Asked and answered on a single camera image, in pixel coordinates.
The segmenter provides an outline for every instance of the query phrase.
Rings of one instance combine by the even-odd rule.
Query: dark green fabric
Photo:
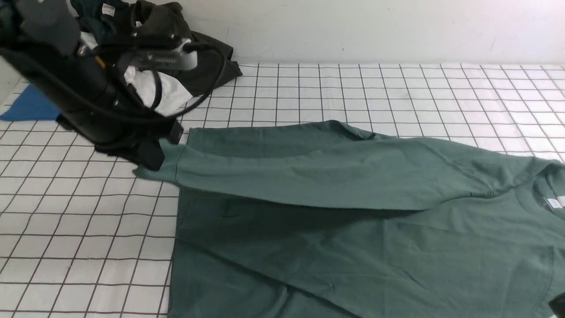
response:
[[[565,290],[558,162],[330,121],[193,129],[169,318],[543,317]]]
[[[70,4],[79,15],[77,21],[81,29],[92,33],[98,43],[116,33],[116,18],[129,7],[122,0],[70,0]],[[115,9],[113,16],[102,13],[104,4]]]

